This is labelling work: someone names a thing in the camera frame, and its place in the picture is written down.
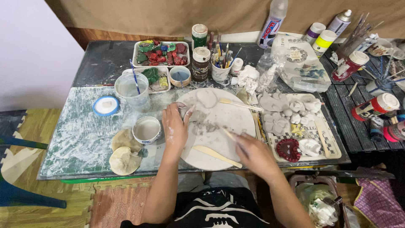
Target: green paint jar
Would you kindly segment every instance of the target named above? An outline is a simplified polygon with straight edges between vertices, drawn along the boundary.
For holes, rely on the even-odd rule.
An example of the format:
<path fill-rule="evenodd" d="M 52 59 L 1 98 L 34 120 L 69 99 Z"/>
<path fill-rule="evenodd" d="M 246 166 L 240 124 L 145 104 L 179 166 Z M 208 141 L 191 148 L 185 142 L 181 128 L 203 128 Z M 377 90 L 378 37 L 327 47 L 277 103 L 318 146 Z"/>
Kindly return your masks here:
<path fill-rule="evenodd" d="M 203 24 L 195 24 L 191 29 L 191 49 L 203 47 L 207 44 L 208 28 Z"/>

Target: blue liquid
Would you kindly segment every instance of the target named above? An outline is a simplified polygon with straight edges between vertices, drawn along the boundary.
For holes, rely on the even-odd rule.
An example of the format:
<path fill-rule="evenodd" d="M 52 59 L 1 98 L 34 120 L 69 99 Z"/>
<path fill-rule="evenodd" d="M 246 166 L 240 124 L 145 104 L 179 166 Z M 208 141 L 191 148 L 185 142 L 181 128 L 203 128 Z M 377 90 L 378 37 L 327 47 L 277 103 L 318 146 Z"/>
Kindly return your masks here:
<path fill-rule="evenodd" d="M 172 79 L 176 81 L 184 81 L 188 79 L 188 74 L 183 71 L 178 71 L 172 75 Z"/>

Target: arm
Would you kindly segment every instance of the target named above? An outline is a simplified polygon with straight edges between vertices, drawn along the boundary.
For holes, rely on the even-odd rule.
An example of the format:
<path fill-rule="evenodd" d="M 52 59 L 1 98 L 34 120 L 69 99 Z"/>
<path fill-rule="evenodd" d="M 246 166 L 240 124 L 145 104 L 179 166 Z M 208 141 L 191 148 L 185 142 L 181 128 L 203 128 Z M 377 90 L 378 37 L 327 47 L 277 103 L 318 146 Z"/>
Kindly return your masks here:
<path fill-rule="evenodd" d="M 185 105 L 171 103 L 162 112 L 166 147 L 143 208 L 141 223 L 167 222 L 175 211 L 179 160 L 188 138 L 188 120 L 192 114 L 192 110 L 187 112 L 183 122 L 178 107 Z"/>
<path fill-rule="evenodd" d="M 268 146 L 244 133 L 238 136 L 238 139 L 236 153 L 241 161 L 252 172 L 264 179 L 270 187 L 271 200 L 277 220 L 287 228 L 315 227 L 308 213 L 291 190 L 283 172 L 277 166 Z M 241 147 L 245 149 L 248 157 L 242 152 Z"/>

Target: hand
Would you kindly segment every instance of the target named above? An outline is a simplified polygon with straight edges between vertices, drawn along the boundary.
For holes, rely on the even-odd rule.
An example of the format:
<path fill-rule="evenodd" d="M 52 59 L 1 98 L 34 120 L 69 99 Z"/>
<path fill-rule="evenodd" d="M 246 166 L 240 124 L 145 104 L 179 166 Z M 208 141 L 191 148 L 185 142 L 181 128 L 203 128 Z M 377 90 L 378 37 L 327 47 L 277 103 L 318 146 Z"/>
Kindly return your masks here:
<path fill-rule="evenodd" d="M 235 148 L 236 154 L 238 154 L 242 163 L 252 172 L 264 179 L 267 183 L 272 182 L 275 177 L 282 174 L 273 153 L 266 144 L 246 133 L 235 136 L 238 139 Z"/>
<path fill-rule="evenodd" d="M 188 121 L 193 114 L 192 108 L 187 111 L 184 121 L 180 116 L 179 108 L 186 107 L 181 102 L 171 103 L 162 111 L 162 124 L 166 139 L 165 151 L 169 157 L 179 159 L 188 138 Z"/>

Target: pink cloth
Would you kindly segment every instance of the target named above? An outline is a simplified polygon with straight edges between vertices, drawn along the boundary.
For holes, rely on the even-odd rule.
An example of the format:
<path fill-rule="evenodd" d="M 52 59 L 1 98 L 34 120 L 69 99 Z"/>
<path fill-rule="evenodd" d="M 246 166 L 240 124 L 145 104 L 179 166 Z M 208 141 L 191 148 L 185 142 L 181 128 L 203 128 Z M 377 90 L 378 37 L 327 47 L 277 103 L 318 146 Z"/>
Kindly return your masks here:
<path fill-rule="evenodd" d="M 378 228 L 404 228 L 405 212 L 394 197 L 388 180 L 357 179 L 363 187 L 354 206 Z"/>

